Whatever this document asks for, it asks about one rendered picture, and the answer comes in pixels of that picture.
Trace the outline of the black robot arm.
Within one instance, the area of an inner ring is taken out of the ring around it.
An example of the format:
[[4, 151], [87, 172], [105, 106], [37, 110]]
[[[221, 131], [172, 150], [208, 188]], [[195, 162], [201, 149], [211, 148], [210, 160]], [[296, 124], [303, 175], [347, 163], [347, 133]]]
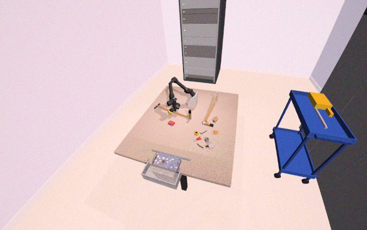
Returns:
[[[193, 91], [193, 89], [190, 89], [190, 88], [184, 86], [180, 81], [178, 81], [178, 79], [176, 77], [173, 77], [171, 79], [171, 81], [168, 83], [169, 84], [169, 101], [167, 101], [167, 105], [168, 106], [170, 106], [172, 104], [176, 104], [176, 100], [177, 100], [177, 98], [174, 98], [174, 93], [173, 93], [173, 89], [172, 89], [172, 83], [176, 83], [177, 85], [179, 85], [184, 90], [185, 93], [190, 94], [192, 97], [196, 94]], [[180, 108], [180, 104], [175, 105], [174, 108], [179, 109]]]

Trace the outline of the orange long pole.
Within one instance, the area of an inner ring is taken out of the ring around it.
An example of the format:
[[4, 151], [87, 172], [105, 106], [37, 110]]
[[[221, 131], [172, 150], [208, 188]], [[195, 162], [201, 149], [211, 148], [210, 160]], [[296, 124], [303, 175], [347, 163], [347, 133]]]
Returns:
[[[158, 105], [156, 105], [156, 106], [154, 107], [154, 109], [155, 109], [156, 107], [160, 107], [160, 108], [162, 108], [162, 109], [169, 110], [169, 109], [164, 108], [164, 107], [161, 107], [161, 106], [159, 106], [159, 105], [160, 105], [160, 103], [159, 103]], [[175, 111], [174, 111], [173, 113], [179, 114], [179, 115], [184, 116], [184, 117], [187, 117], [187, 118], [189, 118], [189, 119], [191, 119], [191, 118], [192, 118], [191, 110], [190, 110], [190, 109], [189, 109], [189, 114], [188, 114], [188, 115], [184, 115], [184, 114], [181, 114], [181, 113], [179, 113], [179, 112], [175, 112]]]

